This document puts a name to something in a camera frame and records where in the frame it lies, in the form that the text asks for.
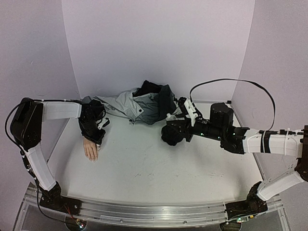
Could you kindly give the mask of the clear nail polish bottle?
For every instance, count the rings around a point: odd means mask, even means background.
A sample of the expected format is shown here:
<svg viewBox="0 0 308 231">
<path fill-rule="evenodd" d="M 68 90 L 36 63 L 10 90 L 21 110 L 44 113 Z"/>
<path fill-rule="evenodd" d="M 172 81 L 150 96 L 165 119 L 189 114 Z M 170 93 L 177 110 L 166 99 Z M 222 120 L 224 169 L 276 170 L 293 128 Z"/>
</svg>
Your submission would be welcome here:
<svg viewBox="0 0 308 231">
<path fill-rule="evenodd" d="M 173 114 L 167 114 L 166 121 L 174 121 L 177 120 L 177 117 Z"/>
</svg>

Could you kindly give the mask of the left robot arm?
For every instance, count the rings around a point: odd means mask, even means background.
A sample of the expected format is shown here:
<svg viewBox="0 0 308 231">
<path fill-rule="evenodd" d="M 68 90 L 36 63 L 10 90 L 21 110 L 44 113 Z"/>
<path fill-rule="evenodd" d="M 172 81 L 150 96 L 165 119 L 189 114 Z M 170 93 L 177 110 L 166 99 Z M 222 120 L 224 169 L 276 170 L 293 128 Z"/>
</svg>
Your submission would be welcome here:
<svg viewBox="0 0 308 231">
<path fill-rule="evenodd" d="M 12 109 L 13 119 L 5 127 L 8 138 L 21 150 L 29 174 L 44 191 L 57 188 L 41 148 L 42 124 L 47 120 L 77 119 L 81 134 L 87 140 L 101 145 L 104 127 L 110 123 L 104 105 L 98 100 L 39 100 L 23 98 Z"/>
</svg>

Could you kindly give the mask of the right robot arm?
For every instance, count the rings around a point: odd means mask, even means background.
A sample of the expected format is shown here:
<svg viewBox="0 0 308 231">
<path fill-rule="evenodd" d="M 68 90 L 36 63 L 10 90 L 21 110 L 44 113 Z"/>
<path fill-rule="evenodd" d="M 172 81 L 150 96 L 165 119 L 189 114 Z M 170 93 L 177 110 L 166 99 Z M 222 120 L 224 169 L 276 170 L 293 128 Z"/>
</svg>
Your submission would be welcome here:
<svg viewBox="0 0 308 231">
<path fill-rule="evenodd" d="M 196 135 L 219 141 L 222 149 L 233 154 L 280 154 L 297 160 L 296 166 L 257 185 L 256 195 L 262 201 L 308 180 L 307 128 L 265 131 L 235 127 L 234 111 L 224 103 L 211 105 L 209 119 L 204 119 L 189 99 L 180 102 L 178 108 L 179 112 L 167 114 L 167 126 L 187 142 Z"/>
</svg>

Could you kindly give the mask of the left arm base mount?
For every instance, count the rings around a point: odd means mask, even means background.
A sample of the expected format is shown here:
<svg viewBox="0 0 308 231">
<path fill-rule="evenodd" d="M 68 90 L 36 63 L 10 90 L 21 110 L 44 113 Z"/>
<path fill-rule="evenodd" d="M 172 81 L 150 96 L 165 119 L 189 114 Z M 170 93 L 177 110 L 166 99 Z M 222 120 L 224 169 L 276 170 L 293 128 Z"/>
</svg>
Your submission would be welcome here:
<svg viewBox="0 0 308 231">
<path fill-rule="evenodd" d="M 56 185 L 48 190 L 44 190 L 39 186 L 42 196 L 39 200 L 39 205 L 43 208 L 59 211 L 63 213 L 70 213 L 71 215 L 78 215 L 81 209 L 81 200 L 62 196 L 61 186 L 56 182 Z"/>
</svg>

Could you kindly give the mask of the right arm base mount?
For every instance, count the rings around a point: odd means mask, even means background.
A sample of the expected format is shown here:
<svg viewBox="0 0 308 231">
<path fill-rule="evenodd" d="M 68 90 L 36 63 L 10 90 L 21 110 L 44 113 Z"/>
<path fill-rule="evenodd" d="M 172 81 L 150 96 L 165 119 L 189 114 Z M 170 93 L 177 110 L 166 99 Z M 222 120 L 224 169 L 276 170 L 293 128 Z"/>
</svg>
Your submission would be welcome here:
<svg viewBox="0 0 308 231">
<path fill-rule="evenodd" d="M 267 202 L 257 196 L 257 188 L 252 187 L 247 198 L 242 201 L 226 204 L 228 220 L 254 216 L 268 210 Z"/>
</svg>

